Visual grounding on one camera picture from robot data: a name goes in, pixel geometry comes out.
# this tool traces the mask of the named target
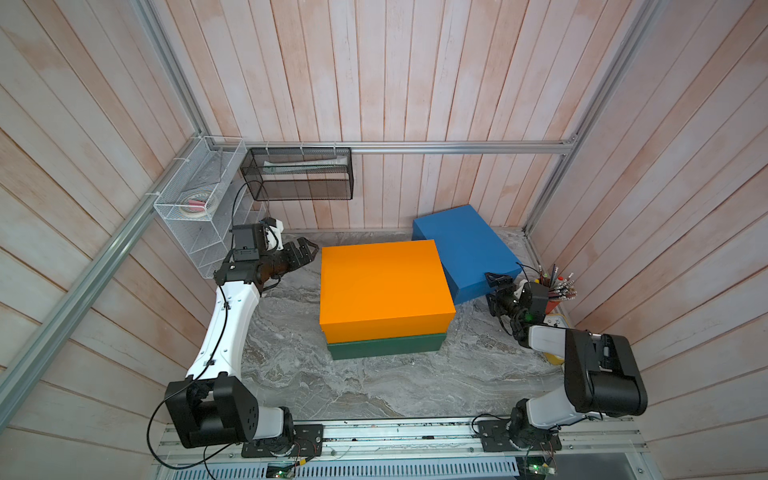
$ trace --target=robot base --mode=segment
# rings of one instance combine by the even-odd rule
[[[283,434],[274,439],[261,439],[243,443],[243,458],[272,458],[285,457],[290,459],[302,457],[317,457],[323,453],[323,425],[299,425],[294,427],[293,418],[286,407],[284,411]]]
[[[538,429],[528,423],[528,399],[518,402],[509,420],[477,422],[483,452],[514,452],[516,450],[546,449],[550,442],[554,450],[563,448],[557,432]]]

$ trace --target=mounting plate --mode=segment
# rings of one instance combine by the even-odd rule
[[[296,425],[296,441],[301,447],[300,456],[319,457],[323,453],[323,425]],[[263,440],[243,443],[243,458],[273,458],[275,455],[270,452]],[[296,451],[286,455],[286,459],[296,456]]]
[[[521,449],[517,448],[512,440],[509,438],[507,432],[507,424],[509,420],[483,420],[475,423],[480,431],[480,442],[482,443],[483,452],[519,452]],[[552,447],[554,450],[562,449],[560,438],[557,434],[552,435]]]

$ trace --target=metal rail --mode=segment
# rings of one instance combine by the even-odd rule
[[[554,196],[554,192],[557,191],[563,181],[563,177],[565,177],[565,174],[577,157],[584,139],[589,137],[590,132],[598,122],[598,118],[605,110],[611,97],[613,97],[616,87],[627,74],[632,61],[637,57],[637,52],[640,50],[643,41],[652,31],[654,23],[659,15],[661,15],[667,3],[669,3],[669,0],[645,0],[629,32],[627,32],[627,36],[622,42],[621,49],[611,63],[594,99],[590,103],[584,119],[576,130],[573,148],[554,168],[552,175],[550,175],[544,189],[541,191],[541,195],[536,200],[536,204],[531,209],[528,221],[523,227],[526,234],[530,234],[536,228],[536,224],[541,219],[541,215],[544,214],[549,200]]]
[[[566,155],[566,141],[305,141],[246,142],[248,148],[349,148],[353,154],[553,154]]]
[[[323,420],[297,421],[297,425],[322,423],[323,454],[318,460],[374,460],[394,458],[494,457],[485,453],[480,438],[472,431],[472,417],[436,419]],[[558,455],[583,453],[648,452],[646,442],[631,417],[606,418],[603,422],[579,422],[559,433],[563,449]],[[242,445],[224,449],[215,462],[258,462],[242,458]],[[185,465],[202,458],[202,448],[185,449],[173,426],[166,428],[157,454],[166,462]],[[525,450],[505,452],[525,456]],[[270,462],[272,458],[261,461]]]
[[[184,73],[181,71],[178,60],[174,55],[174,50],[170,46],[168,37],[163,30],[163,24],[157,17],[154,5],[151,0],[133,0],[131,3],[134,5],[134,9],[138,14],[139,21],[144,27],[144,31],[147,33],[147,37],[152,41],[152,44],[157,51],[157,56],[163,62],[163,66],[168,72],[168,77],[171,83],[174,85],[176,92],[181,97],[181,104],[184,106],[184,110],[187,111],[187,115],[192,121],[192,126],[195,129],[193,137],[208,135],[210,129],[205,122],[205,117],[200,111],[200,106],[197,104],[192,89],[187,83],[187,78],[184,77]]]
[[[192,140],[188,141],[182,153],[193,144]],[[117,233],[72,283],[73,287],[59,300],[42,325],[35,330],[25,348],[0,376],[0,432],[8,426],[13,415],[21,408],[45,370],[53,363],[83,316],[93,306],[149,226],[155,215],[153,193],[159,193],[183,163],[183,159],[176,160],[155,182],[149,190],[150,193],[141,198]]]

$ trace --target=vent grille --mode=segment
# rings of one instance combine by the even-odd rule
[[[266,463],[238,463],[233,466],[209,464],[214,477],[266,478]],[[426,458],[422,460],[329,460],[312,461],[296,467],[295,478],[331,480],[346,478],[428,478],[450,480],[452,478],[508,478],[518,476],[515,457],[484,458]],[[205,480],[205,468],[200,465],[173,474],[173,480]]]

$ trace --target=green box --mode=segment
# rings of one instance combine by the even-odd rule
[[[329,343],[334,360],[361,359],[367,356],[402,355],[405,353],[437,352],[445,333],[400,336],[393,339],[363,340],[361,342]]]

